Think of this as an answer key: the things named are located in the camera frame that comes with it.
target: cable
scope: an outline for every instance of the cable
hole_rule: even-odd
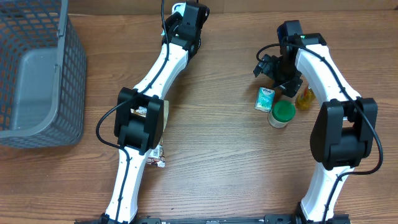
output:
[[[130,158],[129,153],[127,152],[127,150],[124,149],[123,146],[118,146],[118,145],[116,145],[116,144],[113,144],[113,143],[110,143],[110,142],[104,140],[104,139],[101,137],[101,135],[100,135],[100,127],[101,127],[103,121],[104,121],[111,113],[113,113],[113,112],[116,111],[119,107],[125,105],[126,103],[132,102],[133,100],[135,100],[135,99],[138,97],[138,95],[144,94],[146,91],[148,91],[150,88],[152,88],[152,85],[154,84],[154,82],[156,81],[156,79],[159,77],[159,75],[162,73],[164,67],[166,66],[167,61],[169,61],[170,46],[169,46],[169,38],[168,38],[167,33],[166,33],[166,30],[165,30],[165,28],[166,28],[166,22],[165,22],[165,19],[164,19],[164,0],[162,0],[162,6],[161,6],[161,7],[162,7],[162,9],[161,9],[162,24],[163,24],[163,28],[164,28],[164,32],[165,32],[166,48],[167,48],[166,57],[164,58],[164,62],[163,62],[163,64],[162,64],[161,68],[159,69],[159,71],[157,72],[157,74],[155,75],[155,77],[152,79],[152,81],[150,81],[150,83],[149,83],[141,92],[139,92],[138,94],[136,94],[135,96],[133,96],[130,100],[126,100],[126,101],[124,101],[124,102],[122,102],[122,103],[116,105],[114,108],[110,109],[107,113],[105,113],[104,116],[98,121],[98,124],[97,124],[96,129],[95,129],[95,134],[96,134],[97,138],[99,139],[99,141],[101,141],[102,143],[104,143],[104,144],[107,145],[107,146],[111,146],[111,147],[114,147],[114,148],[116,148],[116,149],[120,149],[120,150],[122,150],[122,152],[124,152],[124,153],[126,154],[126,160],[127,160],[126,172],[124,173],[123,182],[122,182],[122,186],[121,186],[120,194],[119,194],[119,198],[118,198],[118,209],[116,210],[116,218],[115,218],[116,223],[118,223],[118,219],[119,219],[119,212],[120,212],[121,200],[123,199],[123,197],[122,197],[122,196],[123,196],[123,189],[124,189],[124,184],[126,183],[126,179],[127,179],[128,172],[129,172],[129,166],[130,166],[130,160],[131,160],[131,158]]]
[[[296,48],[298,48],[298,49],[303,49],[303,50],[305,50],[306,52],[308,52],[308,53],[310,53],[310,54],[316,56],[316,57],[319,58],[323,63],[325,63],[325,65],[329,68],[331,74],[332,74],[333,77],[335,78],[335,80],[336,80],[336,82],[337,82],[337,85],[340,87],[341,92],[342,92],[342,93],[344,94],[344,96],[354,105],[356,111],[359,113],[359,115],[361,115],[362,119],[365,121],[366,125],[368,126],[368,128],[369,128],[370,131],[372,132],[372,135],[373,135],[373,137],[374,137],[374,140],[375,140],[375,142],[376,142],[376,144],[377,144],[377,148],[379,149],[379,162],[377,163],[377,165],[376,165],[375,168],[373,168],[372,170],[369,170],[369,171],[361,171],[361,172],[352,171],[352,172],[345,172],[345,173],[340,174],[340,175],[337,177],[335,183],[333,184],[333,188],[332,188],[331,191],[330,191],[330,194],[329,194],[327,203],[326,203],[326,205],[325,205],[325,211],[323,212],[323,218],[322,218],[322,222],[321,222],[321,223],[322,223],[322,224],[325,224],[325,223],[326,223],[326,215],[327,215],[327,212],[328,212],[328,210],[329,210],[330,202],[331,202],[331,199],[332,199],[332,197],[333,197],[333,194],[334,194],[335,191],[336,191],[338,182],[341,181],[341,179],[342,179],[344,176],[346,176],[346,175],[369,175],[369,174],[373,174],[373,173],[375,173],[376,171],[378,171],[378,170],[380,169],[382,163],[383,163],[383,149],[382,149],[381,142],[380,142],[379,136],[377,135],[376,130],[372,127],[372,124],[369,122],[368,118],[365,116],[365,114],[363,113],[362,109],[361,109],[361,108],[355,103],[355,101],[349,96],[349,94],[347,93],[345,87],[343,86],[343,84],[341,84],[341,82],[340,82],[340,80],[339,80],[339,78],[338,78],[338,76],[337,76],[335,70],[333,69],[333,67],[329,64],[329,62],[328,62],[324,57],[322,57],[321,55],[317,54],[316,52],[314,52],[314,51],[312,51],[312,50],[310,50],[310,49],[307,49],[306,47],[299,46],[299,45],[295,45],[295,44],[287,44],[287,43],[284,43],[284,40],[282,39],[282,45],[281,45],[281,44],[270,44],[270,45],[267,45],[267,46],[263,47],[262,49],[260,49],[260,51],[258,51],[258,53],[257,53],[257,55],[256,55],[257,60],[258,60],[259,62],[265,62],[265,61],[263,61],[263,60],[261,60],[261,59],[259,58],[259,54],[260,54],[262,51],[264,51],[265,49],[268,49],[268,48],[270,48],[270,47],[276,47],[276,46],[288,46],[288,47],[296,47]]]

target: black cable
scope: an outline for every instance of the black cable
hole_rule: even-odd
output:
[[[280,44],[270,44],[270,45],[265,46],[265,47],[263,47],[262,49],[260,49],[260,51],[258,51],[258,53],[257,53],[257,55],[256,55],[257,60],[258,60],[259,62],[265,62],[265,61],[263,61],[263,60],[261,60],[261,59],[259,58],[259,54],[260,54],[262,51],[264,51],[265,49],[268,49],[268,48],[270,48],[270,47],[276,47],[276,46],[281,46],[281,45],[280,45]],[[372,170],[369,170],[369,171],[361,171],[361,172],[352,171],[352,172],[345,172],[345,173],[340,174],[340,175],[337,177],[335,183],[333,184],[333,188],[332,188],[331,191],[330,191],[330,194],[329,194],[327,203],[326,203],[326,205],[325,205],[325,211],[323,212],[322,224],[325,224],[325,223],[326,223],[326,215],[327,215],[327,212],[328,212],[328,210],[329,210],[330,202],[331,202],[331,199],[332,199],[332,197],[333,197],[333,194],[334,194],[335,191],[336,191],[338,182],[341,181],[341,179],[342,179],[344,176],[346,176],[346,175],[369,175],[369,174],[373,174],[373,173],[375,173],[376,171],[378,171],[378,170],[380,169],[382,163],[383,163],[383,149],[382,149],[381,142],[380,142],[379,136],[377,135],[376,130],[372,127],[372,124],[369,122],[368,118],[365,116],[365,114],[363,113],[362,109],[361,109],[361,108],[355,103],[355,101],[349,96],[349,94],[347,93],[345,87],[343,86],[343,84],[341,84],[341,82],[340,82],[340,80],[339,80],[339,78],[338,78],[338,76],[337,76],[335,70],[334,70],[333,67],[329,64],[329,62],[328,62],[324,57],[322,57],[321,55],[317,54],[316,52],[314,52],[314,51],[312,51],[312,50],[310,50],[310,49],[307,49],[306,47],[299,46],[299,45],[295,45],[295,44],[286,44],[286,43],[284,43],[284,40],[282,40],[282,46],[296,47],[296,48],[298,48],[298,49],[303,49],[303,50],[305,50],[306,52],[308,52],[308,53],[310,53],[310,54],[316,56],[316,57],[319,58],[323,63],[325,63],[325,65],[329,68],[331,74],[332,74],[333,77],[335,78],[335,80],[336,80],[336,82],[337,82],[337,85],[340,87],[341,92],[342,92],[342,93],[344,94],[344,96],[354,105],[356,111],[359,113],[359,115],[361,115],[362,119],[365,121],[366,125],[368,126],[368,128],[369,128],[370,131],[372,132],[372,135],[373,135],[373,137],[374,137],[374,140],[375,140],[375,142],[376,142],[376,144],[377,144],[377,148],[379,149],[379,162],[377,163],[377,165],[376,165],[375,168],[373,168]]]
[[[162,9],[161,9],[161,16],[162,16],[162,23],[163,23],[163,27],[166,28],[166,23],[165,23],[165,19],[164,19],[164,0],[162,0]],[[100,135],[100,127],[103,123],[103,121],[114,111],[116,111],[119,107],[121,107],[122,105],[125,105],[126,103],[130,103],[133,100],[135,100],[137,98],[138,95],[140,94],[144,94],[146,91],[148,91],[150,88],[152,88],[152,85],[155,83],[156,79],[159,77],[159,75],[162,73],[164,67],[166,66],[167,61],[169,61],[169,53],[170,53],[170,46],[169,46],[169,38],[167,36],[167,31],[164,29],[165,32],[165,39],[166,39],[166,49],[167,49],[167,53],[166,53],[166,57],[164,58],[164,62],[161,66],[161,68],[159,69],[159,71],[157,72],[157,74],[155,75],[155,77],[152,79],[152,81],[150,81],[150,83],[141,91],[139,92],[137,95],[133,96],[130,100],[126,100],[122,103],[120,103],[119,105],[116,105],[114,108],[110,109],[107,113],[104,114],[104,116],[98,121],[98,124],[96,126],[95,129],[95,134],[97,136],[97,138],[99,139],[99,141],[101,141],[102,143],[104,143],[107,146],[111,146],[114,147],[116,149],[120,149],[122,150],[125,154],[126,154],[126,161],[127,161],[127,165],[126,165],[126,172],[124,173],[124,178],[123,178],[123,182],[122,182],[122,186],[120,189],[120,194],[119,194],[119,198],[118,198],[118,209],[116,210],[116,218],[115,221],[116,223],[118,222],[118,218],[119,218],[119,211],[120,211],[120,206],[121,206],[121,200],[123,199],[122,195],[123,195],[123,189],[124,189],[124,184],[126,183],[126,179],[127,179],[127,174],[129,172],[129,166],[130,166],[130,155],[127,152],[127,150],[124,149],[123,146],[118,146],[116,144],[110,143],[106,140],[104,140],[101,135]]]

